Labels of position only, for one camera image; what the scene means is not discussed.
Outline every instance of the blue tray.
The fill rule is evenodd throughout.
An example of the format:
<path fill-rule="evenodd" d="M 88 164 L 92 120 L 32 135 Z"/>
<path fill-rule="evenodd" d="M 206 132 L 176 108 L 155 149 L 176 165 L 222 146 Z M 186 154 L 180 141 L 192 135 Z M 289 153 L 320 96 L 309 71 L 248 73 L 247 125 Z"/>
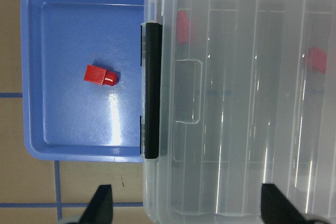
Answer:
<path fill-rule="evenodd" d="M 141 162 L 144 0 L 22 0 L 24 137 L 40 159 Z M 83 81 L 87 64 L 119 82 Z"/>

